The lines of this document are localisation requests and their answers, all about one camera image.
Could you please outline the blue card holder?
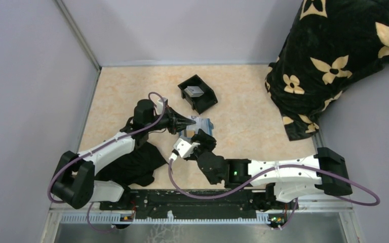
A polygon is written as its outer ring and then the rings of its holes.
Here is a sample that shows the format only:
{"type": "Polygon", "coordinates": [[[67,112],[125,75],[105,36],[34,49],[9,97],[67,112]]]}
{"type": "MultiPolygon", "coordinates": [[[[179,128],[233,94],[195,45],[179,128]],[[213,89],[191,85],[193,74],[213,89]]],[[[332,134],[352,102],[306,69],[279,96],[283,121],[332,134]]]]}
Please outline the blue card holder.
{"type": "Polygon", "coordinates": [[[185,130],[178,133],[181,137],[186,137],[191,139],[194,135],[196,135],[199,130],[202,130],[206,134],[213,136],[214,125],[211,123],[209,118],[202,118],[200,116],[188,116],[189,119],[195,121],[194,125],[187,126],[185,130]]]}

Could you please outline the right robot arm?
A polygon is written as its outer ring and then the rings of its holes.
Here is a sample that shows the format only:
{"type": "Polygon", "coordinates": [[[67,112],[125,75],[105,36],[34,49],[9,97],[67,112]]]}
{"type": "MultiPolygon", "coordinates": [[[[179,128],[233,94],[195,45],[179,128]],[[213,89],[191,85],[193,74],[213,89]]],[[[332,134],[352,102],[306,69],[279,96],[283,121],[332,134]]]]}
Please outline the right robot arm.
{"type": "Polygon", "coordinates": [[[345,159],[327,147],[319,147],[316,154],[299,159],[260,161],[215,155],[216,140],[203,130],[190,142],[197,146],[189,159],[197,162],[210,184],[224,183],[228,189],[240,185],[271,186],[265,203],[272,209],[305,195],[348,196],[353,192],[349,183],[334,177],[348,179],[345,159]]]}

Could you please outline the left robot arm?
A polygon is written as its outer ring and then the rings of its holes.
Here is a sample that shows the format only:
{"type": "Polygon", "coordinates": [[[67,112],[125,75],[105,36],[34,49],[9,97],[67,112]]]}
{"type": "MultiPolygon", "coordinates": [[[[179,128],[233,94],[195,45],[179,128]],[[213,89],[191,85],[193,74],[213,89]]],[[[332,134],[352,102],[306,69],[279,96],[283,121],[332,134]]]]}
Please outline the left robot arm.
{"type": "Polygon", "coordinates": [[[195,124],[196,121],[180,115],[166,101],[161,104],[149,99],[138,101],[134,115],[113,137],[81,153],[67,151],[61,155],[47,189],[49,199],[53,201],[55,195],[58,203],[66,203],[74,209],[103,201],[112,202],[120,210],[128,208],[132,197],[124,186],[112,179],[96,180],[97,174],[138,150],[147,142],[150,132],[166,129],[175,135],[195,124]]]}

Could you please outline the black card tray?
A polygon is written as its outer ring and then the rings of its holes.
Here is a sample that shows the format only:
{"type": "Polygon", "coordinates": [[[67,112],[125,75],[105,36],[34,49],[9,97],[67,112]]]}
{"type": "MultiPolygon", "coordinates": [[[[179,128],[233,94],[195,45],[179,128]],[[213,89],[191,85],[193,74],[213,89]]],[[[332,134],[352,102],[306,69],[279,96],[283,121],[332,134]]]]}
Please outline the black card tray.
{"type": "Polygon", "coordinates": [[[197,74],[178,85],[182,99],[185,99],[192,110],[202,114],[218,103],[215,92],[197,74]]]}

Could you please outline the yellow credit card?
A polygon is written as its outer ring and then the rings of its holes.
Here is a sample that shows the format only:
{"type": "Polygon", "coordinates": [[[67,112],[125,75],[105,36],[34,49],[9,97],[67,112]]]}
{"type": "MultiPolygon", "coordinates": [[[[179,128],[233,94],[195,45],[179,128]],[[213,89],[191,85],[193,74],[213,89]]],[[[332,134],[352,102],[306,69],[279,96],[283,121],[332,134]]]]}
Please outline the yellow credit card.
{"type": "Polygon", "coordinates": [[[194,130],[184,130],[182,134],[184,137],[192,138],[196,134],[196,132],[194,130]]]}

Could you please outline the white patterned credit card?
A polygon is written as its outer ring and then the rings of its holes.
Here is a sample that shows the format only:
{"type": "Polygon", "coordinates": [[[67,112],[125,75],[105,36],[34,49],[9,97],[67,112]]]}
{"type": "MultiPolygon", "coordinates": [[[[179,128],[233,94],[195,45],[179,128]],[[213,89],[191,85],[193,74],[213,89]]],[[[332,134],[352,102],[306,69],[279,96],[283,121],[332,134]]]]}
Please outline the white patterned credit card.
{"type": "Polygon", "coordinates": [[[189,116],[188,118],[193,120],[195,124],[187,126],[187,130],[194,130],[196,132],[199,129],[203,130],[204,132],[211,131],[211,122],[209,118],[202,118],[200,116],[189,116]]]}

